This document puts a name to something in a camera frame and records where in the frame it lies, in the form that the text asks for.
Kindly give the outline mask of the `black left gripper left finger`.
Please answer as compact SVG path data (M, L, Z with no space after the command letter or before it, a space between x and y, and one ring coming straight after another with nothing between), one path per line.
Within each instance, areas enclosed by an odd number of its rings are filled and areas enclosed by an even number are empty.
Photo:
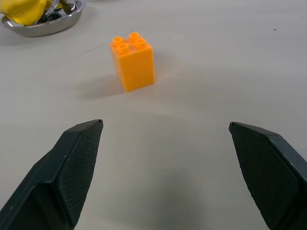
M77 124L37 161L0 210L0 230L74 230L93 179L103 121Z

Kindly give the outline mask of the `crumpled yellow cloth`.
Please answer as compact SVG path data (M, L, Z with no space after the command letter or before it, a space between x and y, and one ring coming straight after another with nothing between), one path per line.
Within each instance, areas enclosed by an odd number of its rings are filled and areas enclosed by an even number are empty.
M0 13L11 21L31 26L52 6L53 0L0 0Z

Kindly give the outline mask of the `yellow studded toy block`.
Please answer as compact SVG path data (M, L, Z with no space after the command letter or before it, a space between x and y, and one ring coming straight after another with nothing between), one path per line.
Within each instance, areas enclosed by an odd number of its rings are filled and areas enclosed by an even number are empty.
M118 78L126 92L155 83L152 46L138 33L114 37L109 44Z

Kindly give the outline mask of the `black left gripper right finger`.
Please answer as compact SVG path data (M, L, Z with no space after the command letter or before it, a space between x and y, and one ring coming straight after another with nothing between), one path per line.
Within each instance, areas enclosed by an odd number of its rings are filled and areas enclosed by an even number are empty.
M307 230L307 161L279 134L231 122L240 169L270 230Z

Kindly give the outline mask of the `shiny metal bowl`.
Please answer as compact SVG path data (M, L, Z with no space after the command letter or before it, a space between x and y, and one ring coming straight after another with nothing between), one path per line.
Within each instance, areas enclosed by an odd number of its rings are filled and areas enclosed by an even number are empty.
M49 10L31 26L17 24L6 16L1 17L0 26L25 37L52 35L73 27L85 6L85 0L54 0Z

